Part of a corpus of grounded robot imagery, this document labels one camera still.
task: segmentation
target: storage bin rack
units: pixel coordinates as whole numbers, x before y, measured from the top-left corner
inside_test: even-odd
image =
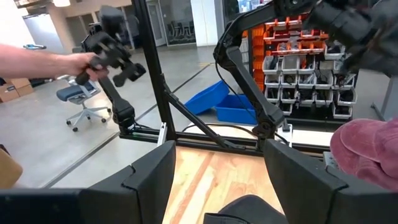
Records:
[[[328,34],[322,30],[302,30],[306,17],[276,19],[253,28],[247,47],[252,57],[244,58],[252,64],[259,89],[284,111],[289,123],[335,128],[352,118],[358,73],[341,78],[339,60],[345,48],[339,43],[328,46]],[[351,101],[341,100],[347,91]]]

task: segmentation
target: human arm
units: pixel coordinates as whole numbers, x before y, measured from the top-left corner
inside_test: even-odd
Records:
[[[94,53],[57,55],[0,44],[0,76],[3,78],[56,78],[86,71],[92,80],[108,74],[107,69],[88,68]]]

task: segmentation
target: door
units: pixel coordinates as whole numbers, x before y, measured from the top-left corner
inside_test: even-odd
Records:
[[[148,2],[148,11],[150,17],[150,23],[152,24],[152,31],[155,37],[156,47],[166,44],[166,38],[164,35],[164,29],[162,21],[160,20],[160,7],[157,2]]]

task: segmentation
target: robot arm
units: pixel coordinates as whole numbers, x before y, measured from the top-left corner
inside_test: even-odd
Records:
[[[378,29],[374,28],[371,17],[353,9],[349,2],[341,0],[274,0],[255,10],[241,14],[227,25],[213,56],[216,63],[229,71],[241,87],[256,111],[257,126],[253,132],[259,138],[273,138],[276,129],[284,122],[283,112],[269,103],[258,89],[252,76],[242,63],[239,46],[245,30],[272,21],[279,17],[295,16],[308,12],[304,23],[306,28],[317,28],[328,32],[353,50],[352,56],[343,65],[351,69],[359,61],[364,61],[364,52],[374,39]]]

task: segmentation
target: pink fabric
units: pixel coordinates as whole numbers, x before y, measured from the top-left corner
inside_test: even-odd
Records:
[[[398,119],[356,119],[333,134],[330,150],[347,174],[398,191]]]

